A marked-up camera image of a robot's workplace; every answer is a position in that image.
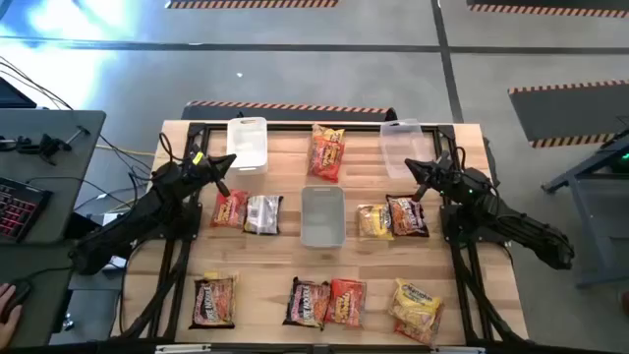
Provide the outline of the black clamp mount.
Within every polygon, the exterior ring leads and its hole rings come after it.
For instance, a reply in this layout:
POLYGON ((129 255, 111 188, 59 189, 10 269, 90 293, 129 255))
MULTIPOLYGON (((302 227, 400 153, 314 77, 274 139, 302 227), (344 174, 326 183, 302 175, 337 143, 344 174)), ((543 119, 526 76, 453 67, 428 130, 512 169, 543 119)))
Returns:
POLYGON ((47 134, 42 135, 38 148, 38 156, 43 161, 55 166, 56 163, 53 161, 52 156, 60 150, 71 151, 72 147, 65 141, 57 138, 52 138, 47 134))

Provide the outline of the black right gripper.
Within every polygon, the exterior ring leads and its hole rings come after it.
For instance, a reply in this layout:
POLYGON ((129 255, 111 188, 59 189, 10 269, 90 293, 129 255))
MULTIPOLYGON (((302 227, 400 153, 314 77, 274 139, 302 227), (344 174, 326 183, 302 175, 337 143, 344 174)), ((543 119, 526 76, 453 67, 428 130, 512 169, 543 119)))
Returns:
POLYGON ((434 189, 452 201, 461 200, 459 171, 453 167, 453 161, 447 151, 444 151, 436 161, 406 158, 404 163, 419 185, 413 195, 414 201, 420 201, 428 189, 434 189))

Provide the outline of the black flat bar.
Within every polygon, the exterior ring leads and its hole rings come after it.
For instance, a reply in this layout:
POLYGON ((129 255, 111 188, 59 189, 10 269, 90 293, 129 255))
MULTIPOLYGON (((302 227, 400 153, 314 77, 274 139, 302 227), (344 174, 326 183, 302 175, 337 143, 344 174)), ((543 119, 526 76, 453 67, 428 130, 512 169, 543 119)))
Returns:
POLYGON ((67 223, 64 239, 65 240, 80 240, 85 238, 93 231, 98 231, 102 225, 92 219, 91 214, 82 215, 77 212, 73 212, 70 215, 67 223))

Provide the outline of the grey plastic bin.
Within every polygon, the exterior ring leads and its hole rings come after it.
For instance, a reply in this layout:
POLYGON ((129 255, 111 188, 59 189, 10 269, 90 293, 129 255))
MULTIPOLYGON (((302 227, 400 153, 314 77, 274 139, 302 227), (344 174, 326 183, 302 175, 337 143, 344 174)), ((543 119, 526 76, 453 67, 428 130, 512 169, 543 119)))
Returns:
POLYGON ((346 239, 345 193, 338 186, 307 186, 301 192, 301 242, 317 249, 341 248, 346 239))

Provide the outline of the clear plastic bin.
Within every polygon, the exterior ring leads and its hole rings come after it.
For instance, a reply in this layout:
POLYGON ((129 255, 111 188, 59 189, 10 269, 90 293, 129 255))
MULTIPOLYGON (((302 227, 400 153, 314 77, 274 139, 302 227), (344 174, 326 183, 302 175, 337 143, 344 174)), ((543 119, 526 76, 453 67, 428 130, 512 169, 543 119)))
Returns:
POLYGON ((383 123, 379 145, 387 174, 392 179, 413 178, 405 164, 406 158, 430 161, 435 157, 431 133, 425 133, 417 119, 383 123))

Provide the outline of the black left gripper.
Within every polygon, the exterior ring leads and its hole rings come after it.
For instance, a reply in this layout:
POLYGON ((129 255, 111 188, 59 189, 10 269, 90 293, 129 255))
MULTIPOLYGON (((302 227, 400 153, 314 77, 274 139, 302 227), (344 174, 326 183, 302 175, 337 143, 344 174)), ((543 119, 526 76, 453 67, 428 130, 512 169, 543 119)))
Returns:
POLYGON ((234 153, 223 156, 209 156, 197 144, 193 144, 188 153, 188 161, 190 162, 189 174, 193 179, 202 181, 203 186, 208 183, 214 183, 218 192, 228 197, 230 190, 223 180, 236 158, 237 155, 234 153))

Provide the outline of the backlit black keyboard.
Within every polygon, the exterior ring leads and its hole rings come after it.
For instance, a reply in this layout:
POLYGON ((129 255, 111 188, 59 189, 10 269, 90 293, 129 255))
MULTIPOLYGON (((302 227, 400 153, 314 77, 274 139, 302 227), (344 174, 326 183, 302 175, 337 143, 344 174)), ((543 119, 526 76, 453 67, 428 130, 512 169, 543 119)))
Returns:
POLYGON ((0 240, 19 243, 37 223, 52 192, 0 177, 0 240))

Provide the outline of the small black device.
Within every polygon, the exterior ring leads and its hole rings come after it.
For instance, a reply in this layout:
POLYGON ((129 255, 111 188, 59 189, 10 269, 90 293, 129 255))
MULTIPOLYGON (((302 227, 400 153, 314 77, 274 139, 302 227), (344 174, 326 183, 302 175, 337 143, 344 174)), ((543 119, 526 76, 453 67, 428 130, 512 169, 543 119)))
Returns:
POLYGON ((30 138, 17 137, 16 139, 7 139, 3 136, 0 136, 0 152, 17 150, 19 148, 24 148, 30 144, 30 138))

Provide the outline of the dark monitor screen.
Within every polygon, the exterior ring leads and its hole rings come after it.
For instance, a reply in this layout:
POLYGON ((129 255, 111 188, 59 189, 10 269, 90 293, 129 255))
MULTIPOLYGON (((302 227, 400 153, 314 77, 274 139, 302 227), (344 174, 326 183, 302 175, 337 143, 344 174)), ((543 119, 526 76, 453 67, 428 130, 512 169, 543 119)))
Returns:
POLYGON ((0 78, 0 108, 33 109, 35 107, 36 103, 33 100, 0 78))

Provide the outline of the black hazard-striped floor mat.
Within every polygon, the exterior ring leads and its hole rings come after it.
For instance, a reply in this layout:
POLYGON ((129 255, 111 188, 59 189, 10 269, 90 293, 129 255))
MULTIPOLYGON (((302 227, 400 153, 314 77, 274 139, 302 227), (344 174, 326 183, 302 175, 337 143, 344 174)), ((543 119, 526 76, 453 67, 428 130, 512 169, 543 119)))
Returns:
POLYGON ((183 110, 182 120, 230 120, 263 117, 267 121, 388 122, 398 119, 394 108, 332 106, 319 104, 258 103, 194 100, 183 110))
POLYGON ((466 0, 471 11, 629 19, 629 0, 466 0))
POLYGON ((340 0, 168 0, 166 9, 334 8, 340 0))
POLYGON ((511 88, 532 148, 604 144, 629 131, 629 80, 511 88))

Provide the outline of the black Fire Noodle pack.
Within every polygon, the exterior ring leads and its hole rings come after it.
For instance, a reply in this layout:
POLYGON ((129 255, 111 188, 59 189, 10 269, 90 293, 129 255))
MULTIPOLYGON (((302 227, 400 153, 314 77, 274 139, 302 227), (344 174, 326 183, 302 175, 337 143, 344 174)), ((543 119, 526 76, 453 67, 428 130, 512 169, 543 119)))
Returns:
POLYGON ((282 196, 249 197, 243 230, 256 235, 277 235, 282 201, 282 196))
POLYGON ((189 329, 234 328, 236 284, 234 276, 196 280, 189 329))
POLYGON ((425 222, 424 209, 411 195, 387 195, 391 216, 392 232, 395 236, 428 237, 429 229, 425 222))
POLYGON ((323 330, 330 294, 327 281, 316 283, 294 277, 283 324, 323 330))

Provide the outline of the person's hand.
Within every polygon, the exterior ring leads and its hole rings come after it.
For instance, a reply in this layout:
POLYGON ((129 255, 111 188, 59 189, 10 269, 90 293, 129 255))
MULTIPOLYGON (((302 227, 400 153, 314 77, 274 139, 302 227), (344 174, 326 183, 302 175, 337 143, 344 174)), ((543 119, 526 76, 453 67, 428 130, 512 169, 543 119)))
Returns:
POLYGON ((9 283, 0 285, 0 351, 9 346, 21 317, 23 306, 17 305, 9 312, 6 321, 1 321, 2 313, 8 309, 9 301, 14 297, 15 292, 14 285, 9 283))

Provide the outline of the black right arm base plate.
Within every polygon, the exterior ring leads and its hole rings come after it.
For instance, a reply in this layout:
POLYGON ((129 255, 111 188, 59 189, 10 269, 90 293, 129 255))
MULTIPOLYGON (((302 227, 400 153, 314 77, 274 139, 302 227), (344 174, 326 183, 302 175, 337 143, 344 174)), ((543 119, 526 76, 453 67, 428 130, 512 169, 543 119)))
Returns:
POLYGON ((460 205, 442 206, 439 210, 443 236, 456 239, 459 243, 493 242, 505 243, 509 239, 474 219, 460 205))

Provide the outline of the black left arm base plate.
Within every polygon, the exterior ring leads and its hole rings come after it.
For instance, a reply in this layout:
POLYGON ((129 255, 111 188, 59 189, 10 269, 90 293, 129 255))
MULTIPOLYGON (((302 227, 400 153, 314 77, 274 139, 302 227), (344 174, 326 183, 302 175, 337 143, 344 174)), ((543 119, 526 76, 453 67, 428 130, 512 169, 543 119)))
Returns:
POLYGON ((138 241, 154 239, 193 240, 200 229, 202 204, 183 203, 174 209, 152 215, 133 234, 138 241))

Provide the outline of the white plastic bin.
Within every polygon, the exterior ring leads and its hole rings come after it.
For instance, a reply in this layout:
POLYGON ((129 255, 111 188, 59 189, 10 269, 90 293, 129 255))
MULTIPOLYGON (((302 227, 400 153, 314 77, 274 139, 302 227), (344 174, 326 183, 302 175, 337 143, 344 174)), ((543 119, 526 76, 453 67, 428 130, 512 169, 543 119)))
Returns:
POLYGON ((231 119, 227 124, 228 154, 236 159, 229 171, 232 174, 263 174, 267 171, 267 122, 263 117, 231 119))

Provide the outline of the grey-blue metal cart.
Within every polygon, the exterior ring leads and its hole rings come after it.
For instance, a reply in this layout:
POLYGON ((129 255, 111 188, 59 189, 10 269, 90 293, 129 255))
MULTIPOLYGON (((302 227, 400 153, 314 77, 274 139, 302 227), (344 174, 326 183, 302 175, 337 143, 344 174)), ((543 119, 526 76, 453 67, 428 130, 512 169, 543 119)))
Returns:
POLYGON ((596 256, 596 267, 576 281, 581 288, 629 281, 629 174, 609 170, 609 163, 625 152, 629 152, 629 131, 542 185, 548 194, 563 187, 570 190, 596 256))

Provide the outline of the grey side desk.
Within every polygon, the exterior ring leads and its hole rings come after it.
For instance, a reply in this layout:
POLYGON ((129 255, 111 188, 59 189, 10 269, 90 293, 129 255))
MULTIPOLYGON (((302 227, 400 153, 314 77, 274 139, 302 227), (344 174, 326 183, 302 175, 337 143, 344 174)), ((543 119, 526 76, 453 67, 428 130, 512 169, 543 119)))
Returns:
POLYGON ((65 311, 65 297, 72 272, 68 270, 70 242, 64 232, 85 178, 89 161, 105 120, 102 111, 0 109, 0 136, 29 137, 38 142, 43 134, 66 141, 79 125, 90 131, 58 151, 55 166, 38 155, 0 152, 0 177, 53 193, 29 234, 19 243, 0 240, 0 283, 37 272, 24 302, 11 346, 48 344, 58 316, 65 311))

